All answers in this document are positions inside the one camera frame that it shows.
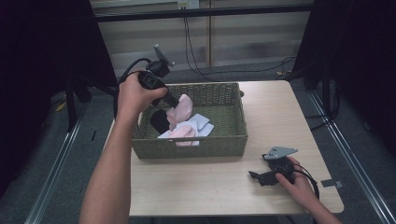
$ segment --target human arm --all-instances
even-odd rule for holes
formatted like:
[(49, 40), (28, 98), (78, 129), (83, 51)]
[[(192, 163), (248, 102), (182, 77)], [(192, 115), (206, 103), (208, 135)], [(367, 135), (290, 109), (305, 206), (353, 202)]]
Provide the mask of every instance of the human arm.
[[(293, 157), (288, 157), (294, 164), (300, 165), (300, 163)], [(302, 171), (302, 168), (295, 165), (296, 170)], [(341, 223), (338, 218), (332, 214), (317, 198), (308, 179), (299, 173), (294, 173), (294, 185), (292, 185), (288, 179), (282, 174), (276, 174), (276, 179), (279, 183), (289, 192), (291, 197), (304, 207), (314, 217), (319, 224), (327, 223)]]
[(142, 88), (137, 73), (120, 84), (117, 118), (102, 156), (93, 170), (79, 223), (128, 223), (131, 204), (131, 150), (139, 114), (166, 88)]

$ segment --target right hand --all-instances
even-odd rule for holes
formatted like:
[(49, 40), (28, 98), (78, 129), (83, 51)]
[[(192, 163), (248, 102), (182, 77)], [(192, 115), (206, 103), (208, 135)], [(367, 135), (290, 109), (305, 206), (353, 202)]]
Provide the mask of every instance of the right hand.
[[(300, 163), (293, 157), (288, 158), (294, 164), (300, 165)], [(294, 169), (302, 171), (303, 169), (298, 165), (294, 165)], [(312, 190), (308, 179), (304, 175), (300, 173), (294, 173), (294, 185), (292, 185), (289, 180), (280, 173), (276, 174), (276, 179), (279, 181), (280, 185), (282, 185), (289, 192), (294, 201), (296, 201), (301, 206), (307, 208), (307, 206), (315, 204), (315, 202), (318, 201), (318, 198)]]
[(165, 96), (166, 88), (144, 89), (138, 80), (139, 71), (133, 72), (120, 84), (117, 120), (136, 122), (138, 115), (149, 107), (151, 102)]

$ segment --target wire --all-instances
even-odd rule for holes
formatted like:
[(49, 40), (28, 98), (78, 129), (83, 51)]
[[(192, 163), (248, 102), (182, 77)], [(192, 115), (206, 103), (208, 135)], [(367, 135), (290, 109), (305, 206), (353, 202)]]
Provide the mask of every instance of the wire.
[(304, 173), (303, 171), (299, 171), (299, 170), (294, 170), (294, 172), (305, 175), (309, 181), (311, 181), (312, 187), (314, 187), (314, 192), (315, 195), (317, 196), (317, 198), (319, 199), (319, 189), (318, 189), (318, 182), (314, 180), (314, 178), (312, 178), (311, 176), (309, 176), (308, 174)]
[[(270, 71), (270, 70), (274, 70), (278, 67), (282, 66), (282, 70), (284, 71), (283, 65), (285, 63), (289, 63), (292, 61), (292, 59), (295, 59), (296, 57), (288, 57), (285, 58), (282, 63), (273, 66), (273, 67), (269, 67), (269, 68), (265, 68), (265, 69), (260, 69), (260, 70), (233, 70), (233, 71), (218, 71), (218, 72), (209, 72), (209, 73), (204, 73), (201, 72), (201, 70), (199, 69), (197, 62), (195, 60), (194, 57), (194, 53), (192, 50), (192, 43), (191, 43), (191, 38), (190, 38), (190, 26), (189, 26), (189, 22), (187, 20), (187, 18), (184, 18), (184, 29), (185, 29), (185, 37), (186, 37), (186, 59), (187, 59), (187, 64), (189, 65), (189, 68), (192, 72), (201, 75), (203, 78), (205, 78), (206, 80), (209, 81), (214, 81), (214, 82), (218, 82), (217, 80), (214, 80), (212, 78), (206, 77), (208, 75), (214, 75), (214, 74), (223, 74), (223, 73), (259, 73), (259, 72), (266, 72), (266, 71)], [(188, 56), (188, 43), (190, 44), (190, 50), (191, 50), (191, 56), (192, 59), (194, 61), (194, 65), (195, 65), (195, 70), (192, 68), (191, 64), (190, 64), (190, 60), (189, 60), (189, 56)]]
[(341, 104), (341, 98), (340, 98), (340, 88), (338, 87), (338, 85), (336, 85), (335, 87), (335, 93), (334, 93), (334, 97), (332, 99), (332, 112), (330, 115), (317, 115), (317, 116), (307, 116), (306, 118), (311, 119), (311, 118), (327, 118), (326, 120), (324, 120), (323, 123), (319, 124), (318, 126), (315, 126), (313, 128), (310, 128), (311, 131), (314, 131), (316, 129), (319, 129), (325, 125), (329, 125), (331, 122), (333, 122), (335, 120), (335, 118), (337, 117), (338, 113), (339, 113), (339, 109), (340, 109), (340, 104)]
[(290, 75), (288, 75), (287, 77), (285, 77), (283, 80), (291, 82), (292, 80), (294, 80), (295, 78), (299, 78), (299, 77), (303, 77), (304, 76), (304, 72), (307, 69), (310, 69), (312, 66), (316, 65), (319, 62), (319, 60), (314, 60), (313, 62), (307, 64), (306, 66), (304, 66), (303, 68), (301, 68), (300, 70), (297, 71), (293, 71)]
[(285, 63), (289, 63), (289, 62), (295, 60), (296, 58), (297, 58), (297, 57), (289, 57), (289, 58), (285, 58), (285, 59), (282, 60), (282, 62), (280, 63), (280, 64), (282, 65), (282, 74), (281, 74), (282, 76), (285, 75), (285, 66), (284, 66), (284, 64), (285, 64)]
[(312, 175), (309, 174), (309, 172), (308, 172), (302, 165), (300, 165), (300, 164), (293, 164), (293, 165), (296, 165), (296, 166), (301, 167), (304, 171), (306, 171), (306, 173), (307, 173), (311, 178), (313, 178)]
[(138, 59), (138, 60), (134, 61), (133, 63), (131, 63), (131, 65), (128, 66), (128, 68), (127, 68), (127, 69), (125, 70), (125, 72), (122, 74), (122, 76), (121, 76), (121, 78), (120, 78), (120, 80), (119, 80), (119, 82), (118, 82), (117, 88), (116, 88), (116, 90), (115, 90), (114, 98), (113, 98), (113, 114), (114, 114), (114, 119), (115, 119), (116, 116), (117, 116), (118, 107), (119, 107), (118, 100), (119, 100), (119, 93), (120, 93), (120, 84), (121, 84), (122, 82), (124, 82), (124, 81), (126, 80), (126, 78), (127, 78), (129, 75), (131, 75), (132, 73), (134, 73), (134, 72), (131, 72), (131, 73), (130, 73), (131, 69), (132, 69), (135, 65), (137, 65), (138, 63), (140, 63), (140, 62), (151, 63), (151, 60), (150, 60), (150, 59), (147, 59), (147, 58), (141, 58), (141, 59)]

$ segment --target table surface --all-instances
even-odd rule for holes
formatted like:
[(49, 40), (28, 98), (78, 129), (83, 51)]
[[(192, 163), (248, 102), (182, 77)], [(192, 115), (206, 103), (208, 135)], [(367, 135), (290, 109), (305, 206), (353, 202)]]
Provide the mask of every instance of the table surface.
[(289, 82), (239, 82), (248, 140), (243, 157), (139, 160), (132, 154), (131, 217), (301, 214), (280, 186), (261, 187), (248, 171), (270, 171), (262, 154), (272, 146), (292, 154), (318, 182), (320, 200), (333, 213), (344, 205)]

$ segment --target wicker basket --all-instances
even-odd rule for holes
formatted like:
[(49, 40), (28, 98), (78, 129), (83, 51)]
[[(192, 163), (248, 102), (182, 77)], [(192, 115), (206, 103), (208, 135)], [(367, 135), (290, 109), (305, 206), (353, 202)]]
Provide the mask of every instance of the wicker basket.
[[(210, 119), (215, 128), (208, 137), (157, 138), (160, 134), (150, 125), (152, 113), (168, 105), (159, 103), (146, 110), (134, 128), (133, 148), (139, 159), (240, 157), (248, 140), (247, 125), (237, 83), (169, 85), (178, 99), (190, 96), (192, 115), (199, 113)], [(179, 147), (176, 142), (199, 141), (199, 146)]]

